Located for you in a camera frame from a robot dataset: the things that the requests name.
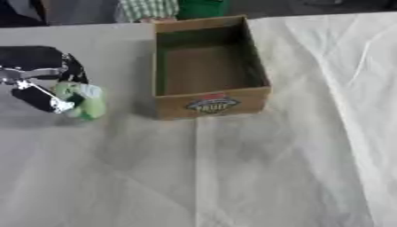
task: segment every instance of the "green basket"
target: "green basket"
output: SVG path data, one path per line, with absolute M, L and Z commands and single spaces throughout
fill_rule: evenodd
M 179 20 L 224 16 L 229 0 L 179 0 Z

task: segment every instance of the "green object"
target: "green object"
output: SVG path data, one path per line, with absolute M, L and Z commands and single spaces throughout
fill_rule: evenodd
M 224 16 L 229 0 L 179 0 L 179 20 Z
M 79 106 L 66 113 L 70 117 L 90 121 L 103 116 L 106 112 L 104 92 L 98 86 L 77 82 L 59 82 L 54 87 L 54 92 L 58 98 L 63 100 L 68 100 L 73 94 L 84 98 Z

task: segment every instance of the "person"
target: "person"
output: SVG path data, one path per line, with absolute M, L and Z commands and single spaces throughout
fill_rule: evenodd
M 17 12 L 8 2 L 0 0 L 0 27 L 40 27 L 47 26 L 46 11 L 41 0 L 19 0 L 27 11 Z
M 120 0 L 115 13 L 119 23 L 173 21 L 179 12 L 177 0 Z

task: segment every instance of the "floor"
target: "floor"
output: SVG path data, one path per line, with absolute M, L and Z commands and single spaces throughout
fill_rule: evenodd
M 379 12 L 387 0 L 345 0 L 338 6 L 313 6 L 309 0 L 230 0 L 230 14 L 245 14 L 250 18 Z M 113 23 L 117 0 L 51 0 L 50 19 L 55 25 Z

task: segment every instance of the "table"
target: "table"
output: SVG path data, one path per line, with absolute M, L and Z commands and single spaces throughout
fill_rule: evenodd
M 150 25 L 0 30 L 73 53 L 109 103 L 72 124 L 0 88 L 0 226 L 395 226 L 396 20 L 251 20 L 263 113 L 182 121 L 147 117 Z

